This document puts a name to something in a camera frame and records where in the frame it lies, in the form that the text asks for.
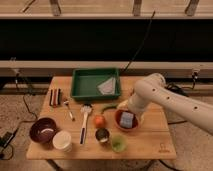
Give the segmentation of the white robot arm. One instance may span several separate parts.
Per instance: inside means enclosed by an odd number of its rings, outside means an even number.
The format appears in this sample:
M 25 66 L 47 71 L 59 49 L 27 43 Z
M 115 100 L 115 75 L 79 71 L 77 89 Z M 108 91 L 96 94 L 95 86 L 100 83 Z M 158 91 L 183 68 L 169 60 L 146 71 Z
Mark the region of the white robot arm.
M 213 135 L 213 105 L 165 88 L 165 78 L 154 73 L 135 82 L 134 93 L 118 105 L 119 110 L 129 110 L 141 117 L 150 102 L 156 103 Z

